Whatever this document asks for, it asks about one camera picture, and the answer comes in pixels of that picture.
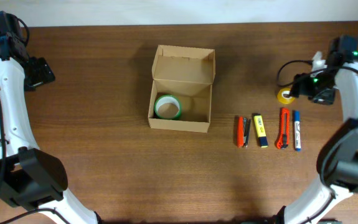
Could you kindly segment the red black stapler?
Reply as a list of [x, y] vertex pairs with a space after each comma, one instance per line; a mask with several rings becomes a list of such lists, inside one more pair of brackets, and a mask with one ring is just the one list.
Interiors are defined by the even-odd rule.
[[237, 123], [237, 146], [247, 147], [250, 135], [251, 120], [244, 118], [243, 116], [238, 117]]

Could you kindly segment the yellow highlighter marker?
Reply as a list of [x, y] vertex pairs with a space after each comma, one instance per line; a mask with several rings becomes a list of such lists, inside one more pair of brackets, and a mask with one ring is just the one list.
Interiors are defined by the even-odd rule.
[[255, 130], [257, 132], [257, 138], [260, 147], [262, 148], [268, 147], [268, 140], [266, 137], [266, 131], [261, 114], [258, 113], [253, 114], [253, 120], [254, 120]]

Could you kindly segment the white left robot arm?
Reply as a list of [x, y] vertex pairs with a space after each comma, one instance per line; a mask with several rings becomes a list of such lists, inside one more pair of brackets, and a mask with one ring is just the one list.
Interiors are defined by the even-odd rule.
[[42, 151], [32, 133], [24, 93], [55, 76], [44, 58], [28, 54], [29, 37], [20, 18], [0, 11], [0, 200], [56, 223], [101, 223], [68, 188], [61, 160]]

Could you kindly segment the brown cardboard box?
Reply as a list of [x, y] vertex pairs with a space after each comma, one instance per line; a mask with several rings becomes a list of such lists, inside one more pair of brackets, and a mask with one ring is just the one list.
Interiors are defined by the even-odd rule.
[[[153, 129], [206, 133], [211, 120], [215, 50], [159, 45], [151, 73], [149, 126]], [[181, 102], [179, 119], [160, 119], [156, 116], [154, 104], [163, 95], [173, 95]]]

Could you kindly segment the green tape roll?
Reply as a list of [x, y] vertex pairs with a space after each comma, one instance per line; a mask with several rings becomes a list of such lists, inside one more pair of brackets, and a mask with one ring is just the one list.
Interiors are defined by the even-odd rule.
[[156, 100], [154, 112], [160, 119], [179, 119], [182, 113], [182, 105], [175, 96], [163, 95]]

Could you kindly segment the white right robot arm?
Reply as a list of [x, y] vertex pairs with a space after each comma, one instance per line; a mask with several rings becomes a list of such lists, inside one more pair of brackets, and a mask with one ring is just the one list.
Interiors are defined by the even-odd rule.
[[288, 98], [332, 105], [341, 97], [343, 124], [319, 152], [318, 176], [293, 203], [282, 207], [275, 223], [318, 223], [341, 201], [358, 193], [358, 40], [342, 35], [332, 40], [326, 58], [317, 52], [309, 73], [278, 86]]

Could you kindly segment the small yellow tape roll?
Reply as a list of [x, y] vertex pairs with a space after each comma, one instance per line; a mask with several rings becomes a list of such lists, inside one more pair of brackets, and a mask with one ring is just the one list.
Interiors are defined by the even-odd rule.
[[290, 91], [290, 88], [282, 88], [276, 96], [278, 101], [284, 105], [288, 105], [294, 102], [295, 97], [290, 95]]

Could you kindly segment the orange utility knife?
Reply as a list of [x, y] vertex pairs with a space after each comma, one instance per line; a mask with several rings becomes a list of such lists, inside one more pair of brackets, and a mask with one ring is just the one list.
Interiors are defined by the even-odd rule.
[[278, 149], [286, 149], [290, 141], [290, 111], [287, 108], [280, 109], [280, 129], [275, 146]]

